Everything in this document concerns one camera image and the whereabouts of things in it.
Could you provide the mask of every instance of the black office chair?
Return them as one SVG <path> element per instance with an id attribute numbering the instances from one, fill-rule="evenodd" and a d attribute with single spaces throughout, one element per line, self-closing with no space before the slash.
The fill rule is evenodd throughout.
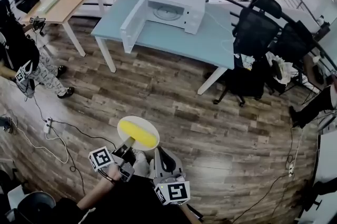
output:
<path id="1" fill-rule="evenodd" d="M 268 50 L 275 56 L 281 57 L 284 61 L 293 63 L 293 67 L 300 72 L 303 70 L 303 57 L 314 48 L 314 41 L 310 31 L 303 25 L 301 21 L 296 23 L 287 23 L 277 42 L 273 42 Z M 266 84 L 269 89 L 279 93 L 285 91 L 286 85 L 280 84 L 274 79 L 274 73 L 271 73 Z"/>
<path id="2" fill-rule="evenodd" d="M 260 11 L 253 10 L 253 7 L 259 8 Z M 264 72 L 269 68 L 263 57 L 270 42 L 280 30 L 275 21 L 265 16 L 266 11 L 278 18 L 282 14 L 282 9 L 275 0 L 257 0 L 240 12 L 239 23 L 233 30 L 236 37 L 233 44 L 234 53 L 253 56 L 255 62 L 249 71 L 243 68 L 242 59 L 235 57 L 234 69 L 227 70 L 220 78 L 220 81 L 225 82 L 226 88 L 218 100 L 213 100 L 213 104 L 221 102 L 228 91 L 239 97 L 241 107 L 245 104 L 243 96 L 252 96 L 256 99 L 262 97 Z"/>

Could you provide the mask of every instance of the patterned pants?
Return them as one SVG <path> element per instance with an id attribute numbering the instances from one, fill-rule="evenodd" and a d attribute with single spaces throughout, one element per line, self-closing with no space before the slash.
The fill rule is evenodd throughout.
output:
<path id="1" fill-rule="evenodd" d="M 35 71 L 33 71 L 29 78 L 39 83 L 43 83 L 46 88 L 51 89 L 55 94 L 63 96 L 67 89 L 56 78 L 57 67 L 52 64 L 52 60 L 42 49 L 40 52 L 40 60 Z"/>

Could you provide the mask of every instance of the table top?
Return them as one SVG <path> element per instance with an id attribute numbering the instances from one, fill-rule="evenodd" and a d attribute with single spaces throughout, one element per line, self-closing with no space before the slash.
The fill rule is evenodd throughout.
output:
<path id="1" fill-rule="evenodd" d="M 122 41 L 120 28 L 138 1 L 117 0 L 96 25 L 92 35 Z M 146 21 L 136 44 L 233 69 L 233 41 L 230 12 L 219 5 L 206 3 L 205 15 L 196 34 Z"/>
<path id="2" fill-rule="evenodd" d="M 32 16 L 36 16 L 36 11 L 44 0 L 40 0 L 32 10 L 21 19 L 23 23 L 29 23 Z M 46 18 L 47 23 L 62 24 L 66 22 L 85 0 L 59 0 L 46 14 L 39 15 Z"/>

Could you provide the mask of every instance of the table leg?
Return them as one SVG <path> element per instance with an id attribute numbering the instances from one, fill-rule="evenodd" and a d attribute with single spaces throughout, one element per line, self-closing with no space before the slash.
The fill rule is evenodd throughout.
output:
<path id="1" fill-rule="evenodd" d="M 103 4 L 103 0 L 97 0 L 98 1 L 98 6 L 100 7 L 100 11 L 101 11 L 101 16 L 104 16 L 104 4 Z"/>
<path id="2" fill-rule="evenodd" d="M 206 82 L 198 89 L 198 94 L 203 94 L 210 86 L 214 84 L 215 81 L 218 80 L 220 76 L 224 74 L 227 68 L 218 67 L 215 72 L 206 80 Z"/>
<path id="3" fill-rule="evenodd" d="M 76 38 L 76 36 L 75 36 L 72 28 L 70 28 L 70 25 L 69 25 L 68 21 L 65 22 L 65 23 L 63 23 L 62 25 L 63 25 L 65 31 L 67 32 L 70 40 L 73 42 L 74 46 L 76 47 L 77 51 L 80 53 L 80 55 L 82 57 L 84 57 L 85 56 L 85 52 L 84 52 L 82 46 L 80 45 L 80 43 L 78 42 L 78 40 L 77 40 L 77 38 Z"/>
<path id="4" fill-rule="evenodd" d="M 115 64 L 111 58 L 110 52 L 107 49 L 106 43 L 104 39 L 96 37 L 96 41 L 98 43 L 98 46 L 103 54 L 103 57 L 112 73 L 116 72 Z"/>

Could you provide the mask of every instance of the black clothing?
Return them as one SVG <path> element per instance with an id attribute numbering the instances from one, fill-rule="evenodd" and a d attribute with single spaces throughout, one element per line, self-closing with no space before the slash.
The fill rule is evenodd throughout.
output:
<path id="1" fill-rule="evenodd" d="M 3 59 L 5 66 L 14 71 L 25 65 L 29 60 L 33 63 L 33 70 L 36 69 L 39 61 L 39 51 L 34 40 L 28 39 L 23 31 L 22 25 L 15 19 L 5 0 L 0 1 L 0 33 L 5 38 L 5 46 L 2 44 L 0 36 L 0 60 Z M 6 50 L 13 64 L 11 67 L 6 55 Z"/>
<path id="2" fill-rule="evenodd" d="M 311 122 L 320 111 L 333 110 L 331 104 L 330 87 L 325 88 L 318 94 L 306 107 L 300 112 L 295 112 L 292 115 L 293 122 L 297 122 L 301 128 Z"/>
<path id="3" fill-rule="evenodd" d="M 83 224 L 190 223 L 178 206 L 161 204 L 148 178 L 135 175 L 127 183 L 119 182 L 95 208 L 96 210 L 88 214 Z M 81 211 L 75 202 L 61 199 L 46 223 L 77 224 L 85 214 L 86 212 Z"/>

